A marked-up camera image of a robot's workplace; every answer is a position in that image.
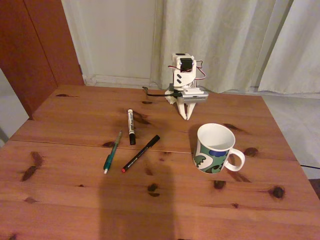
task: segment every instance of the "green pen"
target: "green pen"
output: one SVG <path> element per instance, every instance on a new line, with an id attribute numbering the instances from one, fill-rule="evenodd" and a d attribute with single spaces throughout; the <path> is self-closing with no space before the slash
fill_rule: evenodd
<path id="1" fill-rule="evenodd" d="M 118 135 L 118 137 L 116 138 L 116 140 L 114 142 L 114 146 L 112 148 L 111 153 L 108 155 L 108 157 L 105 160 L 105 163 L 104 163 L 104 166 L 103 166 L 104 174 L 107 174 L 107 172 L 108 172 L 108 170 L 109 170 L 109 168 L 111 166 L 111 163 L 112 163 L 112 160 L 114 159 L 114 156 L 115 156 L 115 153 L 116 153 L 116 149 L 117 149 L 118 144 L 120 142 L 121 136 L 122 136 L 122 130 L 119 132 L 119 135 Z"/>

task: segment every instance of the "black marker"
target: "black marker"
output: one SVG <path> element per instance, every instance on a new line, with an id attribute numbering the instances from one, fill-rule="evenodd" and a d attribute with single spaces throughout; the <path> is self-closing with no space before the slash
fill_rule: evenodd
<path id="1" fill-rule="evenodd" d="M 155 143 L 158 142 L 159 139 L 160 139 L 160 137 L 159 137 L 158 135 L 155 135 L 154 138 L 152 138 L 151 141 L 148 142 L 147 145 L 146 145 L 144 148 L 142 148 L 142 150 L 141 150 L 137 155 L 135 155 L 135 156 L 122 168 L 121 171 L 122 171 L 123 173 L 125 173 L 125 172 L 128 170 L 128 168 L 130 168 L 131 165 L 134 164 L 134 163 L 138 160 L 138 158 L 140 158 L 141 155 L 144 154 L 145 151 L 148 150 L 148 148 L 151 148 L 153 145 L 155 145 Z"/>
<path id="2" fill-rule="evenodd" d="M 136 145 L 136 135 L 134 127 L 134 112 L 128 109 L 128 126 L 129 126 L 129 140 L 130 145 Z"/>

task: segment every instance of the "marker cap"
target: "marker cap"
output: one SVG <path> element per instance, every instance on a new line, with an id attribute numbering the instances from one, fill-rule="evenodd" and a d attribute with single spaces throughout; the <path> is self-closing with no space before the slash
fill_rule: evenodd
<path id="1" fill-rule="evenodd" d="M 129 134 L 130 145 L 136 145 L 136 135 L 134 133 Z"/>

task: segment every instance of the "mug handle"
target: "mug handle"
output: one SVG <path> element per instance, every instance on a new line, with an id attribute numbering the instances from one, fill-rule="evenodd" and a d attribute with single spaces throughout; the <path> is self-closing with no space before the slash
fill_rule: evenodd
<path id="1" fill-rule="evenodd" d="M 246 157 L 245 157 L 245 155 L 242 153 L 242 151 L 239 151 L 239 150 L 234 149 L 234 148 L 231 148 L 231 149 L 230 149 L 230 154 L 235 154 L 235 155 L 237 155 L 237 156 L 241 159 L 241 164 L 240 164 L 240 166 L 235 166 L 235 165 L 232 165 L 228 160 L 226 160 L 224 166 L 225 166 L 227 169 L 229 169 L 229 170 L 231 170 L 231 171 L 233 171 L 233 172 L 237 172 L 237 171 L 239 171 L 239 170 L 243 167 L 243 165 L 245 164 Z"/>

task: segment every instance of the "pen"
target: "pen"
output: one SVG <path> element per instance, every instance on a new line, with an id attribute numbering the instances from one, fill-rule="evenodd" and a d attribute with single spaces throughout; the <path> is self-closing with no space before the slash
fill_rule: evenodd
<path id="1" fill-rule="evenodd" d="M 110 169 L 110 166 L 111 166 L 112 160 L 114 159 L 121 136 L 122 136 L 122 130 L 119 132 L 118 137 L 115 140 L 111 153 L 108 155 L 108 157 L 105 160 L 105 163 L 103 165 L 104 174 L 107 174 L 108 170 Z"/>
<path id="2" fill-rule="evenodd" d="M 160 137 L 158 135 L 155 135 L 150 142 L 147 143 L 147 145 L 145 145 L 144 148 L 142 148 L 142 150 L 135 155 L 123 168 L 122 168 L 122 172 L 125 173 L 131 166 L 132 164 L 134 164 L 138 158 L 141 157 L 142 154 L 145 153 L 145 151 L 148 150 L 148 148 L 151 148 L 153 145 L 155 145 L 156 142 L 158 142 L 158 140 L 160 139 Z"/>
<path id="3" fill-rule="evenodd" d="M 134 127 L 134 112 L 128 109 L 128 126 L 129 126 L 129 140 L 130 145 L 136 145 L 136 135 Z"/>

